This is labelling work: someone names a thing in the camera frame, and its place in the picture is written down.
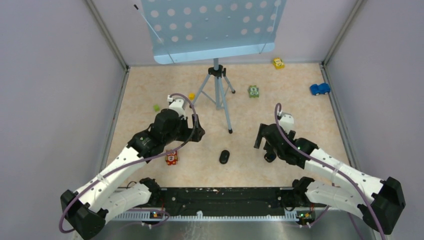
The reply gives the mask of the black earbuds charging case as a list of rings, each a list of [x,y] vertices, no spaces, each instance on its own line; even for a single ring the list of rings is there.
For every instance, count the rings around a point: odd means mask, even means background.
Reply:
[[[223,150],[219,156],[219,162],[221,164],[226,164],[229,161],[230,152],[228,150]]]

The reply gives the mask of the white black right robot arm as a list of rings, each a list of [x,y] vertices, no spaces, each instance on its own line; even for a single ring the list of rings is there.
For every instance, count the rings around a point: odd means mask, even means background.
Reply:
[[[264,158],[276,158],[331,181],[331,185],[302,177],[293,182],[293,200],[299,206],[310,202],[338,208],[361,218],[375,231],[392,234],[406,202],[401,183],[389,176],[386,180],[367,175],[345,164],[317,144],[295,138],[295,131],[281,134],[277,124],[260,124],[254,148],[265,140]]]

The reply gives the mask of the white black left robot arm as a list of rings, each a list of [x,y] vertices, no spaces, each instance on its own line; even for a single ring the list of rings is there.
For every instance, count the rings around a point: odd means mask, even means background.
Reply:
[[[139,182],[122,192],[116,189],[138,169],[151,160],[164,157],[170,151],[165,147],[179,141],[199,142],[205,130],[201,127],[198,114],[192,114],[192,127],[183,112],[166,108],[159,112],[154,122],[136,133],[115,160],[97,176],[77,190],[66,190],[60,196],[62,215],[58,228],[63,234],[76,231],[84,240],[90,240],[116,216],[127,210],[146,204],[154,207],[160,202],[159,187],[152,179]],[[65,230],[68,222],[71,229]]]

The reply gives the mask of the earbuds case base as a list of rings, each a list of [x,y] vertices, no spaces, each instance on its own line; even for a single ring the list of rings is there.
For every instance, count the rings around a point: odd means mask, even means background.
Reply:
[[[277,158],[277,155],[274,152],[267,152],[263,158],[266,162],[272,163]]]

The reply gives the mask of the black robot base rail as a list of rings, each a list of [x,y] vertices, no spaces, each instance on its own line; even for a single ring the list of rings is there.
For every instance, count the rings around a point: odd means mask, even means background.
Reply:
[[[154,193],[140,208],[164,210],[172,217],[199,211],[205,217],[265,217],[321,206],[289,187],[169,187]]]

